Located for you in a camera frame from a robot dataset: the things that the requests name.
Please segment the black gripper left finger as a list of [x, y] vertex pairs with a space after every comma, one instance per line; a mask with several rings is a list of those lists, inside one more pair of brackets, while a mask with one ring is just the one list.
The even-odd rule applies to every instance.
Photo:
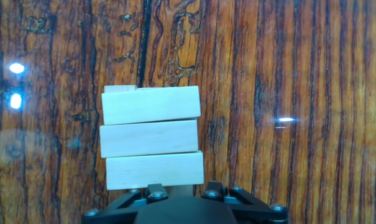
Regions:
[[147, 205], [168, 199], [162, 184], [150, 184], [143, 191], [131, 189], [102, 210], [92, 208], [81, 216], [82, 224], [134, 223]]

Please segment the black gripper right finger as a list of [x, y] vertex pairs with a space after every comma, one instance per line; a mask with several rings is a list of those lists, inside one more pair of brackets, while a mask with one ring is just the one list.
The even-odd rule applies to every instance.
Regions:
[[268, 205], [242, 187], [228, 188], [221, 182], [210, 181], [201, 198], [216, 202], [216, 211], [236, 223], [287, 224], [289, 220], [285, 206]]

